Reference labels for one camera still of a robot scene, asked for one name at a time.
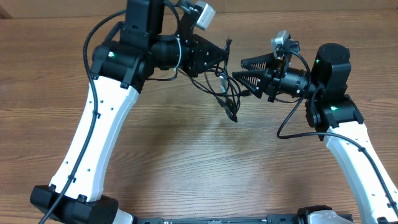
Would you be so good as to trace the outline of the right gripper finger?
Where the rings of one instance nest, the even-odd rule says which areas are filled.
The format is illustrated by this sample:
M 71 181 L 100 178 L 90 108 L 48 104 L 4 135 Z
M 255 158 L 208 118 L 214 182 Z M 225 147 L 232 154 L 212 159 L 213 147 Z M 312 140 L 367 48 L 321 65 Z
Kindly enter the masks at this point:
M 240 72 L 233 72 L 233 78 L 245 86 L 255 97 L 261 99 L 266 92 L 271 78 L 269 76 L 269 69 L 265 70 L 246 70 Z
M 241 67 L 246 70 L 264 70 L 275 59 L 273 53 L 242 59 Z

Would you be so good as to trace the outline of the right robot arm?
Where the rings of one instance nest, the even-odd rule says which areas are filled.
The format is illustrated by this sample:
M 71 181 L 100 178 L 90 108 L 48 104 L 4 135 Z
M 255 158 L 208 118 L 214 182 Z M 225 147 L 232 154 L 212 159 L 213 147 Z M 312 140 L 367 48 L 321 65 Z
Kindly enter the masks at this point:
M 364 118 L 346 94 L 351 72 L 348 48 L 328 43 L 319 47 L 312 67 L 297 41 L 272 42 L 274 51 L 241 61 L 233 78 L 253 95 L 287 94 L 305 103 L 309 133 L 285 139 L 317 136 L 333 154 L 356 200 L 363 223 L 397 223 L 397 187 L 378 158 Z

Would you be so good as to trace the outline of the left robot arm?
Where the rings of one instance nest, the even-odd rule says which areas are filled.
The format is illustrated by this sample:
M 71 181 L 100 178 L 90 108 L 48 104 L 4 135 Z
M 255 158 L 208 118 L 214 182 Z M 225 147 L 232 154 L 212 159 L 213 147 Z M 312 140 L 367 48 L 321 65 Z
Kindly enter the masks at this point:
M 215 10 L 204 1 L 128 1 L 123 21 L 92 54 L 83 52 L 89 90 L 69 150 L 48 185 L 37 185 L 31 204 L 43 220 L 61 223 L 136 223 L 105 196 L 104 181 L 124 120 L 155 69 L 191 77 L 225 60 L 221 49 L 196 35 Z

